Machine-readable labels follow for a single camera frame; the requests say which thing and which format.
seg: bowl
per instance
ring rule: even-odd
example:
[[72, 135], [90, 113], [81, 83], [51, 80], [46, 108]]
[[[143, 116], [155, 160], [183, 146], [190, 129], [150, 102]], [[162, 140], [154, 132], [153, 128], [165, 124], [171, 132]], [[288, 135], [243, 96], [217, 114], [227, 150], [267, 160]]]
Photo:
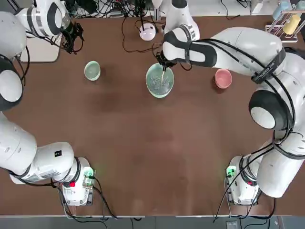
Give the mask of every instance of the bowl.
[[215, 83], [217, 87], [225, 89], [232, 83], [232, 75], [227, 69], [218, 69], [215, 74]]
[[170, 68], [166, 68], [162, 80], [163, 67], [159, 63], [152, 65], [146, 73], [148, 91], [156, 98], [164, 98], [173, 88], [174, 77]]
[[101, 68], [96, 61], [90, 61], [86, 64], [84, 74], [88, 80], [96, 81], [101, 74]]

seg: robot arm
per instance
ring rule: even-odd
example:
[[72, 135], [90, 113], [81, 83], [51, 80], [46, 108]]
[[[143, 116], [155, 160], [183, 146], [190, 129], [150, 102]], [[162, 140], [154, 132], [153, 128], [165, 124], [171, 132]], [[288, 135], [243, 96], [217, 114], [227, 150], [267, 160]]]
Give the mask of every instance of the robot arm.
[[[85, 173], [89, 171], [93, 174], [88, 161], [74, 157], [73, 149], [67, 142], [37, 147], [33, 135], [10, 122], [2, 113], [22, 99], [23, 86], [11, 60], [25, 49], [26, 30], [44, 36], [57, 33], [50, 25], [61, 27], [61, 10], [65, 12], [65, 8], [61, 3], [55, 3], [57, 1], [37, 1], [37, 8], [21, 9], [17, 17], [0, 11], [0, 167], [9, 172], [16, 184], [31, 184], [51, 177], [65, 185], [63, 194], [69, 205], [84, 205], [89, 196], [87, 185], [90, 186], [84, 181]], [[66, 31], [70, 29], [67, 31], [70, 36], [76, 33], [71, 21], [63, 23], [62, 27]]]
[[47, 37], [60, 33], [62, 25], [61, 3], [57, 0], [36, 0], [37, 7], [20, 8], [15, 12], [27, 31], [35, 36]]
[[[269, 76], [258, 84], [249, 103], [253, 120], [263, 128], [275, 130], [273, 144], [259, 152], [268, 150], [264, 157], [254, 161], [236, 179], [237, 185], [232, 186], [231, 193], [233, 202], [239, 205], [251, 204], [258, 188], [269, 196], [281, 197], [305, 158], [302, 115], [305, 99], [304, 59], [296, 54], [285, 53], [278, 37], [252, 28], [229, 28], [211, 39], [198, 40], [198, 27], [190, 17], [186, 0], [172, 0], [166, 18], [163, 50], [157, 56], [160, 64], [171, 66], [177, 62], [186, 62], [202, 67], [226, 68], [246, 76], [269, 72], [278, 79], [279, 82]], [[213, 42], [213, 39], [224, 44]], [[228, 47], [226, 43], [246, 52], [260, 64]], [[279, 54], [282, 60], [274, 62]], [[282, 141], [286, 131], [290, 131], [290, 134]], [[257, 154], [233, 158], [230, 166], [236, 168], [235, 175], [255, 156]]]

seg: light blue bowl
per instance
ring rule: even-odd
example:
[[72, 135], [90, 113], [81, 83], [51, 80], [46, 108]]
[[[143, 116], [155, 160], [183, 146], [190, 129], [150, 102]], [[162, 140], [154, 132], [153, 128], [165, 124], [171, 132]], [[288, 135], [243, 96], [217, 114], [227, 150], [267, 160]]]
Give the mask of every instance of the light blue bowl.
[[173, 72], [170, 68], [166, 68], [163, 76], [163, 67], [159, 63], [152, 65], [146, 73], [146, 86], [148, 91], [156, 98], [164, 98], [173, 88]]

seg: yellow bottle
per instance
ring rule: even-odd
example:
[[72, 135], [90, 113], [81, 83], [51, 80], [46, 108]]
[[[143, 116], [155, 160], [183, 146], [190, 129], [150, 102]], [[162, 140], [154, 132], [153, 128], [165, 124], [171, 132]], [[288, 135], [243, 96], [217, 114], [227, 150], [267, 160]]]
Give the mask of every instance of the yellow bottle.
[[301, 20], [300, 16], [296, 14], [292, 15], [292, 17], [289, 19], [289, 22], [286, 22], [286, 24], [284, 25], [283, 31], [288, 35], [293, 34], [300, 20]]

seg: brown table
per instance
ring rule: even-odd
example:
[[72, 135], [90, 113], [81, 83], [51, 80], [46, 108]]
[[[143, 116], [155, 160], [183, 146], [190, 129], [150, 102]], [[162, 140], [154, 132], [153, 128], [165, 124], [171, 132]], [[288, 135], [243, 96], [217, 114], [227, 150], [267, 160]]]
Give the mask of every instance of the brown table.
[[[145, 49], [136, 19], [124, 24], [127, 49]], [[196, 18], [201, 37], [233, 26], [263, 28], [271, 17]], [[117, 215], [212, 215], [224, 192], [224, 170], [232, 157], [258, 149], [271, 132], [256, 125], [248, 112], [255, 84], [233, 73], [222, 94], [212, 87], [216, 69], [173, 67], [175, 83], [165, 99], [153, 98], [145, 84], [156, 62], [151, 52], [126, 53], [122, 19], [84, 19], [84, 48], [77, 55], [61, 52], [56, 63], [31, 64], [20, 105], [5, 115], [32, 133], [39, 146], [69, 142], [76, 156], [86, 157]], [[160, 41], [159, 34], [154, 39]], [[294, 47], [304, 48], [301, 39]], [[96, 60], [102, 76], [84, 78]], [[62, 215], [56, 190], [15, 185], [0, 172], [0, 214]], [[305, 167], [278, 199], [277, 215], [305, 215]], [[262, 196], [251, 214], [267, 215], [272, 199]], [[96, 195], [80, 215], [102, 214]], [[244, 214], [245, 207], [233, 213]], [[220, 214], [228, 214], [226, 202]]]

